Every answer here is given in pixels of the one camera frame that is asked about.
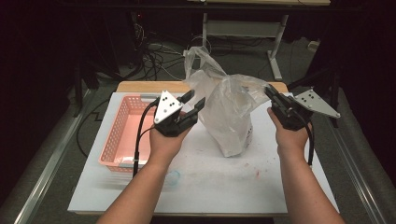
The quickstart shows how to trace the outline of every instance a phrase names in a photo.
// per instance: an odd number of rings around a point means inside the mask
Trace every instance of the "person's right arm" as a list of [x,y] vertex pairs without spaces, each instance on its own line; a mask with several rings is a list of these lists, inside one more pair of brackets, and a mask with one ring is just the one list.
[[304,158],[306,129],[297,132],[282,127],[271,108],[268,114],[276,126],[286,206],[292,223],[345,223],[323,192]]

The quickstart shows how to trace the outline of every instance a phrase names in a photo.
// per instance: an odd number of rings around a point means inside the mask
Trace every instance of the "blue stain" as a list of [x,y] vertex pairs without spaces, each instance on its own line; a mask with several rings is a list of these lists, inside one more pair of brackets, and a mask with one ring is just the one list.
[[180,173],[178,171],[171,171],[165,176],[164,186],[173,187],[178,183]]

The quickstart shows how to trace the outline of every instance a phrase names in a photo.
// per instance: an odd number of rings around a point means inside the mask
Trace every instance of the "dark background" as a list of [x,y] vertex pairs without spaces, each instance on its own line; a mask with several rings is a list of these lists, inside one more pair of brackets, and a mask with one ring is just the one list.
[[[395,184],[394,4],[385,0],[368,3],[359,15],[292,15],[284,37],[286,41],[302,36],[321,39],[307,76],[329,68],[327,75],[313,81],[328,90],[334,74],[340,77],[340,85],[366,138]],[[332,6],[364,5],[361,1],[344,0],[332,1]],[[150,21],[153,15],[156,20],[166,17],[165,12],[145,13],[144,22],[149,29],[172,35],[182,44],[188,44],[192,35],[201,30],[201,17],[195,14],[180,13],[185,18],[182,21],[176,14],[161,24]],[[0,203],[69,106],[67,93],[73,86],[77,64],[85,66],[84,62],[91,60],[114,72],[118,70],[117,55],[109,44],[108,15],[89,12],[84,18],[86,23],[81,14],[63,10],[49,0],[0,3]],[[93,74],[94,69],[85,71]]]

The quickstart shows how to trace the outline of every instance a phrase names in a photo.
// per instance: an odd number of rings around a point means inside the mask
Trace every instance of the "human arm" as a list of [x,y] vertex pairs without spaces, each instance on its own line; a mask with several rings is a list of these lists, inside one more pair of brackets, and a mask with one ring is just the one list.
[[277,153],[291,222],[344,223],[304,158],[304,146],[308,139],[306,130],[286,130],[271,108],[268,114],[276,126]]
[[168,167],[190,129],[178,137],[165,137],[155,129],[150,130],[148,162],[97,223],[150,223]]

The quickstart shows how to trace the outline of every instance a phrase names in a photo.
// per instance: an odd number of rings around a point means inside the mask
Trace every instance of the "item inside plastic bag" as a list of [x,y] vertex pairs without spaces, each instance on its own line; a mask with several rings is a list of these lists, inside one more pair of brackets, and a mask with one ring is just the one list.
[[[192,68],[194,60],[201,62],[197,70]],[[268,83],[255,77],[227,75],[205,47],[191,47],[184,65],[184,82],[195,90],[189,104],[206,98],[199,120],[218,142],[224,157],[242,153],[252,140],[250,112],[269,100],[264,92]]]

